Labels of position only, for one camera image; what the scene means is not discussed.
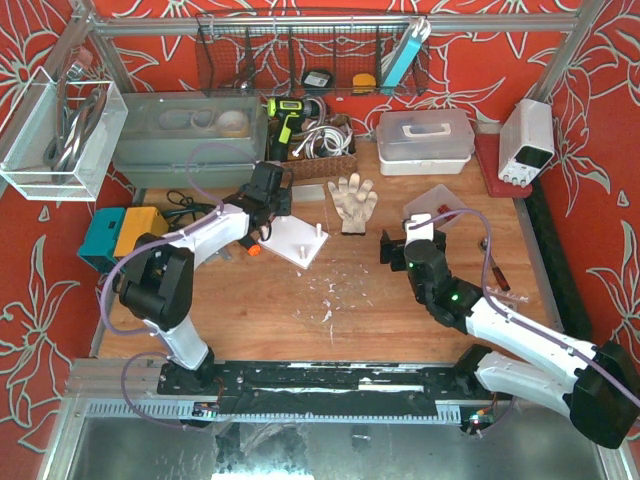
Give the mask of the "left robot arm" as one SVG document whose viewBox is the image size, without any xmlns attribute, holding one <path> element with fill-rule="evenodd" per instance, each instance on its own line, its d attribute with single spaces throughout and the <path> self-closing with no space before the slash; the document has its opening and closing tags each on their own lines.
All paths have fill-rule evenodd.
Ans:
<svg viewBox="0 0 640 480">
<path fill-rule="evenodd" d="M 269 162 L 258 164 L 248 183 L 225 197 L 213 211 L 165 236 L 144 234 L 124 264 L 119 301 L 168 347 L 169 360 L 201 382 L 208 382 L 213 350 L 190 318 L 196 268 L 231 243 L 251 255 L 271 236 L 273 220 L 291 213 L 292 173 Z"/>
</svg>

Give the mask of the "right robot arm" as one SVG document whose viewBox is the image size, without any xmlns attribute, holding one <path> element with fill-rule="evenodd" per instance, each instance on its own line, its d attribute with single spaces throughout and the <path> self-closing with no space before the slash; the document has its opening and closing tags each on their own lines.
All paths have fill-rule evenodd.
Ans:
<svg viewBox="0 0 640 480">
<path fill-rule="evenodd" d="M 629 353 L 597 346 L 519 314 L 452 275 L 446 236 L 380 238 L 380 261 L 407 273 L 416 301 L 441 325 L 480 339 L 456 367 L 466 392 L 482 388 L 546 407 L 599 446 L 618 448 L 639 416 L 639 374 Z"/>
</svg>

